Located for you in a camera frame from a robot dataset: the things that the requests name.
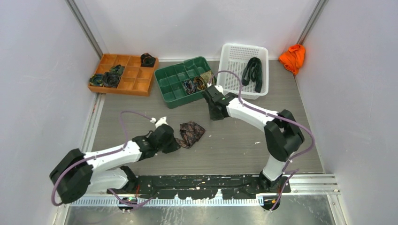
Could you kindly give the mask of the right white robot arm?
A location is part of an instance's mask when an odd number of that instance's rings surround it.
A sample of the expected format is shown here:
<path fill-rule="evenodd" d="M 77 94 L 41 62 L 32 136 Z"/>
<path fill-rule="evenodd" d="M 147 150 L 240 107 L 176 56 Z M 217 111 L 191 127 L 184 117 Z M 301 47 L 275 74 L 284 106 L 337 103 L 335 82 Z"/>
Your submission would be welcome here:
<path fill-rule="evenodd" d="M 234 93 L 224 95 L 220 85 L 209 86 L 202 91 L 202 95 L 208 104 L 212 121 L 232 117 L 264 133 L 270 156 L 260 172 L 260 185 L 265 192 L 273 192 L 279 186 L 289 157 L 305 140 L 292 113 L 288 110 L 276 112 L 263 109 Z"/>

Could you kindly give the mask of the brown paisley tie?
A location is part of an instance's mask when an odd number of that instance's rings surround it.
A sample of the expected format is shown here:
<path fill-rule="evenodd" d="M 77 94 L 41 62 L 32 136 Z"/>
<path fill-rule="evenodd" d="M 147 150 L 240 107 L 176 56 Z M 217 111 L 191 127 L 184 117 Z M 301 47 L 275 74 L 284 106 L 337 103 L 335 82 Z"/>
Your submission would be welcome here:
<path fill-rule="evenodd" d="M 176 141 L 182 148 L 189 149 L 202 138 L 205 131 L 201 125 L 194 121 L 182 123 L 179 130 L 181 138 L 176 138 Z"/>

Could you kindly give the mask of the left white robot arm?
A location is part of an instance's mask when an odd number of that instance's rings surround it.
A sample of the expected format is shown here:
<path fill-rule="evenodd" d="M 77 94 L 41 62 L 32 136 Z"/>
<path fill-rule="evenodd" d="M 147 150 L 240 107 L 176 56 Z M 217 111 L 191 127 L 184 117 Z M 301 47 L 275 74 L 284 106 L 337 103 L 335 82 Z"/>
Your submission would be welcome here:
<path fill-rule="evenodd" d="M 162 124 L 146 135 L 136 136 L 116 147 L 82 153 L 70 150 L 50 172 L 54 188 L 51 201 L 55 206 L 75 202 L 87 192 L 119 189 L 130 194 L 137 181 L 134 173 L 122 165 L 152 158 L 158 152 L 165 154 L 180 149 L 174 130 Z"/>

